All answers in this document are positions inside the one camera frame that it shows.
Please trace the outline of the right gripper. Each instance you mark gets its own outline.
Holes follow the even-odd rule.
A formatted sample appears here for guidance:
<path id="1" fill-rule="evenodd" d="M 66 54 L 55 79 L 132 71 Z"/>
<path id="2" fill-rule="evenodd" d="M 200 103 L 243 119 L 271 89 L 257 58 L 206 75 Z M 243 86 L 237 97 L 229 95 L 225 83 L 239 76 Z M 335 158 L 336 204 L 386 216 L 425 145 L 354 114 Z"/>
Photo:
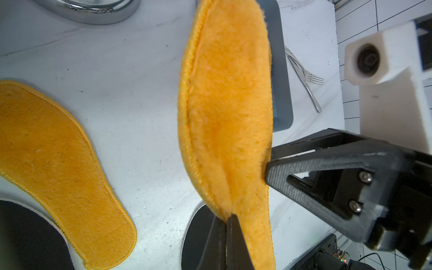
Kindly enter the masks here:
<path id="1" fill-rule="evenodd" d="M 265 182 L 352 241 L 431 269 L 431 155 L 325 129 L 273 148 Z"/>

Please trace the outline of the yellow insole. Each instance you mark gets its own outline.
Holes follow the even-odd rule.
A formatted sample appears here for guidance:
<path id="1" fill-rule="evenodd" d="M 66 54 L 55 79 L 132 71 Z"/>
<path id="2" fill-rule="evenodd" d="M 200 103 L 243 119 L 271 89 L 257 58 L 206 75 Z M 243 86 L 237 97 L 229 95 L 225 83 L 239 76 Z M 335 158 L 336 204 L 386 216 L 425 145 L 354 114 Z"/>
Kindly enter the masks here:
<path id="1" fill-rule="evenodd" d="M 1 176 L 54 219 L 89 270 L 109 270 L 132 253 L 137 230 L 79 122 L 55 100 L 1 82 Z"/>
<path id="2" fill-rule="evenodd" d="M 276 267 L 264 171 L 271 157 L 271 49 L 255 1 L 200 1 L 178 94 L 184 167 L 209 209 L 238 216 L 253 266 Z"/>

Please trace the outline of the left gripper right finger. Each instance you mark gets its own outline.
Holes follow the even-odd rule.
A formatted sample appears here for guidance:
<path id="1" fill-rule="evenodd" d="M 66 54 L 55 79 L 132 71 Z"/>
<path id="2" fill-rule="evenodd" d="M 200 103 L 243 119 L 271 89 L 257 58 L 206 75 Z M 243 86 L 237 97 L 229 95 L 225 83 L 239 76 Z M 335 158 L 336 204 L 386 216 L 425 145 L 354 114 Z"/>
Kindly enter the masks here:
<path id="1" fill-rule="evenodd" d="M 226 229 L 226 266 L 228 270 L 255 270 L 237 215 L 232 214 Z"/>

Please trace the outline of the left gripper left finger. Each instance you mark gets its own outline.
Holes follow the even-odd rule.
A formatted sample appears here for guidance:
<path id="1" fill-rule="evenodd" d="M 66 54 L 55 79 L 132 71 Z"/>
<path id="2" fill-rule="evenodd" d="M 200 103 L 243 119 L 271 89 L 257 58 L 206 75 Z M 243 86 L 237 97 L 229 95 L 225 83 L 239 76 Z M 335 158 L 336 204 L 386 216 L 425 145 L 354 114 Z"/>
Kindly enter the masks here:
<path id="1" fill-rule="evenodd" d="M 197 270 L 226 270 L 226 224 L 214 217 Z"/>

